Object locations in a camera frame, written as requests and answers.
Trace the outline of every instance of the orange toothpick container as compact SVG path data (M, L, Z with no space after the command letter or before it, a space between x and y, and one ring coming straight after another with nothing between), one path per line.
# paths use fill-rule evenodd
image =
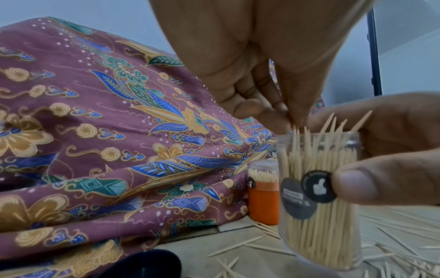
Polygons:
M278 163L256 160L247 166L249 216L252 220L277 225L280 214Z

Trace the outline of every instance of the table surface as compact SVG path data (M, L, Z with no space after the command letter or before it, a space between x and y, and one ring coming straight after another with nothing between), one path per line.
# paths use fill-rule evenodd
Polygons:
M413 219L402 216L398 214L399 212L410 213L416 217ZM432 229L436 229L435 227L440 228L440 207L362 207L360 208L360 214L361 235L369 238L363 238L363 242L374 243L374 241L378 241L395 248L403 254L410 254L410 252L394 239L377 229L377 224L369 221L372 218L366 216L405 222ZM427 223L427 218L434 219L431 225ZM247 278L363 278L366 270L368 270L370 278L380 278L379 269L384 267L385 261L389 263L392 270L404 273L407 277L410 277L413 272L413 268L402 261L395 258L387 258L369 261L368 263L364 262L357 270L351 272L335 273L299 261L291 255L257 250L246 246L207 258L207 255L217 250L261 235L263 238L253 242L254 244L283 248L279 239L264 234L261 230L252 226L252 224L253 221L246 217L240 221L220 226L218 229L212 228L190 233L182 238L174 238L175 241L161 244L157 248L170 250L180 257L183 264L182 277L188 275L198 278L214 277L222 270L216 260L217 258L222 261L226 259L227 262L231 262L236 257L239 257L239 259L233 270ZM440 250L424 250L420 249L420 247L424 245L440 245L440 229L437 228L439 230L438 235L416 232L421 235L438 238L438 240L423 238L419 235L387 227L384 227L384 229L392 233L397 239L403 241L423 259L439 261ZM376 246L363 249L364 256L378 254L383 254L383 251Z

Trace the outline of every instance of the toothpick container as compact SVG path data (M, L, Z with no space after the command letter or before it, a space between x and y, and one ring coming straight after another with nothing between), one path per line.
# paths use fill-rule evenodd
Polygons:
M357 132L294 131L277 142L280 236L298 256L336 271L362 261L358 206L339 199L331 184L332 173L357 161L360 149Z
M266 225L277 225L280 214L278 163L256 160L247 166L249 217Z

